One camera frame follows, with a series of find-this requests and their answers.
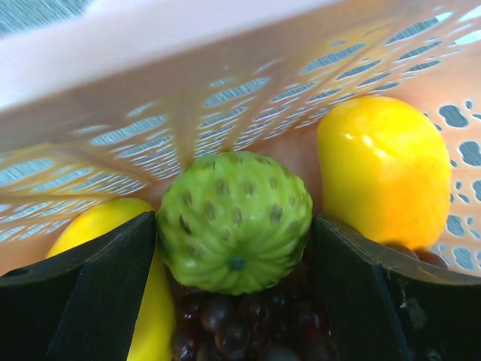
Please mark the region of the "green custard apple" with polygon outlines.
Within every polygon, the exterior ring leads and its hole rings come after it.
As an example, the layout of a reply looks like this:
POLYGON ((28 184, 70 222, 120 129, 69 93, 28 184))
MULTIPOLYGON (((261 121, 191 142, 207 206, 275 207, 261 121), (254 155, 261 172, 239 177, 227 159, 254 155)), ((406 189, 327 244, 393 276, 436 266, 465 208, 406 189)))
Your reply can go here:
POLYGON ((185 287, 266 290, 300 262, 313 216, 304 181, 269 156, 204 155, 179 173, 157 211, 159 249, 185 287))

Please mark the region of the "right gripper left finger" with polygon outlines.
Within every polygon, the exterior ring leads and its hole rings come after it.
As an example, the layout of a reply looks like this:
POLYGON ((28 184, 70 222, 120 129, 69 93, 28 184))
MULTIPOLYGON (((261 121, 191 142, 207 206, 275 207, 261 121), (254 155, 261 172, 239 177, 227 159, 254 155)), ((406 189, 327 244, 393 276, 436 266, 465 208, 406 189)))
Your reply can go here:
POLYGON ((155 214, 149 211, 3 275, 1 358, 125 360, 155 243, 155 214))

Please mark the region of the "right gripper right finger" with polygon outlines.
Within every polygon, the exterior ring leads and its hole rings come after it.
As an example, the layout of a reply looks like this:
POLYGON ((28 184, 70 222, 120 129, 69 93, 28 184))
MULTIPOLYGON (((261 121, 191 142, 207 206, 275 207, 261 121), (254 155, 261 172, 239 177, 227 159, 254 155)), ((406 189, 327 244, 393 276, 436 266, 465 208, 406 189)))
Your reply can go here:
POLYGON ((478 360, 480 279, 429 265, 318 214, 312 272, 341 360, 478 360))

